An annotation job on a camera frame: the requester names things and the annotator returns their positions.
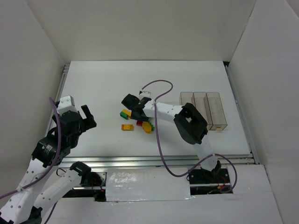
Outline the red lego brick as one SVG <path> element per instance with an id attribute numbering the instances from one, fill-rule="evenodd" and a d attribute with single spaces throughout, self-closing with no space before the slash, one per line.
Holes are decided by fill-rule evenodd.
<path id="1" fill-rule="evenodd" d="M 138 121 L 136 122 L 136 125 L 137 125 L 137 126 L 142 126 L 142 124 L 143 124 L 143 121 L 141 121 L 141 120 L 138 120 Z"/>

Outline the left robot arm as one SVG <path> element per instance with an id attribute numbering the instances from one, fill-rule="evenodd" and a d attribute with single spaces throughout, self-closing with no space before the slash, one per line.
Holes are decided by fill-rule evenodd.
<path id="1" fill-rule="evenodd" d="M 49 176 L 77 146 L 80 135 L 97 125 L 88 106 L 81 108 L 85 118 L 77 110 L 55 111 L 52 119 L 56 126 L 38 141 L 23 179 L 17 189 L 8 194 L 10 199 L 0 209 L 2 224 L 40 224 L 50 207 L 73 187 L 102 186 L 101 177 L 88 165 L 77 161 L 57 182 L 43 190 Z"/>

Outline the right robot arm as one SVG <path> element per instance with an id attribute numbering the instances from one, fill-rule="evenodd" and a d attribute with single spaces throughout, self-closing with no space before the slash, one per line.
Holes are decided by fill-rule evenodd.
<path id="1" fill-rule="evenodd" d="M 203 176 L 207 180 L 213 180 L 218 176 L 221 163 L 217 156 L 213 154 L 209 143 L 207 122 L 194 105 L 191 103 L 186 103 L 183 106 L 170 105 L 157 102 L 149 97 L 139 99 L 131 94 L 128 94 L 121 103 L 131 111 L 131 118 L 134 120 L 145 122 L 149 121 L 150 118 L 154 119 L 159 154 L 164 167 L 172 176 L 183 177 L 189 175 L 197 166 L 200 166 Z M 174 123 L 180 137 L 186 143 L 192 145 L 196 151 L 199 162 L 186 173 L 177 175 L 167 166 L 159 139 L 159 119 Z"/>

